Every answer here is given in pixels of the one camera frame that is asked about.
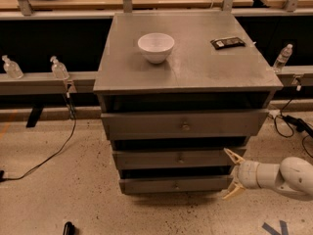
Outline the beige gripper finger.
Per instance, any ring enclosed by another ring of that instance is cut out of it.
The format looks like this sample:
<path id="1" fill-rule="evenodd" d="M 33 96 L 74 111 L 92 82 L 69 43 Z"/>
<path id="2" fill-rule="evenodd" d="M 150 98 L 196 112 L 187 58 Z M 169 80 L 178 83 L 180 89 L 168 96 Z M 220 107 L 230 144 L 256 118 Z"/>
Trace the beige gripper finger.
<path id="1" fill-rule="evenodd" d="M 225 148 L 224 152 L 228 155 L 228 157 L 231 159 L 231 161 L 235 164 L 235 165 L 240 165 L 241 163 L 243 163 L 245 161 L 245 159 L 243 157 L 241 157 L 240 155 L 236 154 L 235 152 L 233 152 L 232 150 Z"/>
<path id="2" fill-rule="evenodd" d="M 223 197 L 223 200 L 229 200 L 236 196 L 239 196 L 244 192 L 246 188 L 238 182 L 232 182 L 227 190 L 226 195 Z"/>

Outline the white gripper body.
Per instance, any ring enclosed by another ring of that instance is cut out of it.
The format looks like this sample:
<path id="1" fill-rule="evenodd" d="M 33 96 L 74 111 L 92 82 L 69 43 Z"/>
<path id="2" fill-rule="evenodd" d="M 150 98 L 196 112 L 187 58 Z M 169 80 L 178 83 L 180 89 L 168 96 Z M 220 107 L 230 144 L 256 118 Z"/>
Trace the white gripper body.
<path id="1" fill-rule="evenodd" d="M 257 170 L 259 162 L 243 161 L 236 166 L 234 184 L 243 189 L 258 189 Z"/>

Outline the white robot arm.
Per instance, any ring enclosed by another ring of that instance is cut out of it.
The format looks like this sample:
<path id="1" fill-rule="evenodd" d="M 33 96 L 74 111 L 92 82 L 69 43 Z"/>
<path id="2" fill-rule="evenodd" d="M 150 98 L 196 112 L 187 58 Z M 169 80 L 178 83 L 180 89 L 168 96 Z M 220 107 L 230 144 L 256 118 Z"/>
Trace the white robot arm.
<path id="1" fill-rule="evenodd" d="M 224 152 L 235 164 L 224 200 L 239 196 L 245 189 L 269 189 L 291 199 L 313 200 L 313 165 L 306 160 L 288 157 L 279 164 L 265 164 L 245 160 L 228 148 Z"/>

